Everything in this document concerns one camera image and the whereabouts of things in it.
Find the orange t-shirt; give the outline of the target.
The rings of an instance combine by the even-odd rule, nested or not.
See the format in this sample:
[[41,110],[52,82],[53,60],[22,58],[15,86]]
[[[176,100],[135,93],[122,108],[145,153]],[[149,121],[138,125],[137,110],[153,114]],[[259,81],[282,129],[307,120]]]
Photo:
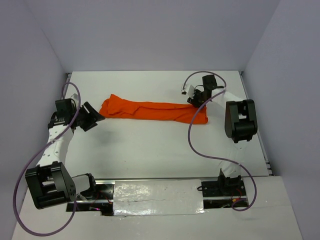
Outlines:
[[207,124],[207,109],[204,107],[199,113],[197,110],[191,104],[130,101],[111,94],[102,103],[99,113],[105,118]]

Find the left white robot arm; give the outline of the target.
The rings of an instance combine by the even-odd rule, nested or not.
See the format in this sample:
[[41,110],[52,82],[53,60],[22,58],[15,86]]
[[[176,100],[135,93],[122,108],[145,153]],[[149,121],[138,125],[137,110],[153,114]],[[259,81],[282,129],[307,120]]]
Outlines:
[[76,184],[65,167],[69,144],[74,131],[88,131],[105,119],[88,102],[79,104],[79,97],[57,100],[56,111],[49,124],[49,146],[35,167],[25,172],[33,203],[39,210],[73,202],[76,199]]

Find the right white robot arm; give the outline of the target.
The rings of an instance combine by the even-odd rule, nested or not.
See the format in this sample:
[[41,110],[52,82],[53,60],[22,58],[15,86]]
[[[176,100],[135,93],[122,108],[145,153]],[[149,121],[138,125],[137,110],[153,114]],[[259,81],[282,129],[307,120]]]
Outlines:
[[[192,76],[204,73],[206,73],[206,75],[202,77],[202,91],[191,84],[187,84]],[[224,78],[215,72],[207,70],[196,71],[189,75],[181,87],[181,93],[183,95],[188,95],[187,102],[197,108],[188,126],[187,132],[187,140],[191,150],[200,157],[227,162],[229,165],[235,167],[235,170],[243,170],[248,175],[249,179],[253,180],[252,174],[240,161],[225,157],[209,156],[198,152],[191,141],[191,130],[200,111],[216,97],[222,96],[222,99],[218,104],[225,110],[224,132],[226,137],[232,141],[235,147],[239,146],[240,142],[248,143],[258,132],[254,100],[242,99],[228,92],[227,82]]]

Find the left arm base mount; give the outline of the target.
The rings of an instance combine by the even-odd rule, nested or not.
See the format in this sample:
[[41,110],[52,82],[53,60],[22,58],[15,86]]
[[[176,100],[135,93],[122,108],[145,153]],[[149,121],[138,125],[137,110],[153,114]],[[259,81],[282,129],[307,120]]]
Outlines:
[[90,173],[72,177],[76,186],[76,204],[69,202],[67,212],[97,212],[102,216],[114,215],[115,182],[105,179],[96,179]]

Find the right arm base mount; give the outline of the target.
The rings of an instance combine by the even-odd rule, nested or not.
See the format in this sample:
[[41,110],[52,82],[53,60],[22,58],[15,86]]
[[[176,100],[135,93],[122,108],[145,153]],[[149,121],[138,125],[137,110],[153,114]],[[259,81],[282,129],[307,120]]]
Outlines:
[[216,180],[202,180],[197,190],[202,193],[204,209],[247,208],[244,181],[240,175],[225,176],[222,169]]

